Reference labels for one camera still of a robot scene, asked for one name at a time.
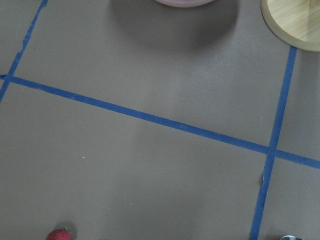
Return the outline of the red strawberry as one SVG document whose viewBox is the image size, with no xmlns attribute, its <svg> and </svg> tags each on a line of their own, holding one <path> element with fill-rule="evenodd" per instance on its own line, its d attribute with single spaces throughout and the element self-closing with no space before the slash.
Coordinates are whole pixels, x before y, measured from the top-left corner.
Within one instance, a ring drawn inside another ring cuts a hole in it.
<svg viewBox="0 0 320 240">
<path fill-rule="evenodd" d="M 72 233 L 68 228 L 59 228 L 51 231 L 45 238 L 46 240 L 73 240 Z"/>
</svg>

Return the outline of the pink bowl with ice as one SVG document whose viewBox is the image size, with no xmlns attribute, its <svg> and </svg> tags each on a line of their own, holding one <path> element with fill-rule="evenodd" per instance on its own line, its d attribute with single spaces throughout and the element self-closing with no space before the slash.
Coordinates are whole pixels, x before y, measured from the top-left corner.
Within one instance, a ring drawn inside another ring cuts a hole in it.
<svg viewBox="0 0 320 240">
<path fill-rule="evenodd" d="M 166 6 L 175 8 L 193 8 L 206 5 L 213 2 L 214 0 L 156 0 Z"/>
</svg>

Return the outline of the wooden stand with paper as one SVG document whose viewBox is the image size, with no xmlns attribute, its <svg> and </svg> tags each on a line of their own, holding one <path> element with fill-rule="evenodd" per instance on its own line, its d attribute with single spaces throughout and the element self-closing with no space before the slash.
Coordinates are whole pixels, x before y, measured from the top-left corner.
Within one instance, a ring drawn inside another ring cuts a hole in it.
<svg viewBox="0 0 320 240">
<path fill-rule="evenodd" d="M 320 51 L 318 0 L 262 0 L 263 19 L 282 41 L 298 49 Z"/>
</svg>

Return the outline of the metal scoop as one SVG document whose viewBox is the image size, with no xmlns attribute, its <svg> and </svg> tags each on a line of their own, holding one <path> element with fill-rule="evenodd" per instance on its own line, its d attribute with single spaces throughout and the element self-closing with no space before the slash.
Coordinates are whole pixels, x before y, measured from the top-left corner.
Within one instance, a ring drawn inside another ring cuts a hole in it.
<svg viewBox="0 0 320 240">
<path fill-rule="evenodd" d="M 293 236 L 293 235 L 285 235 L 281 237 L 280 240 L 304 240 L 304 239 Z"/>
</svg>

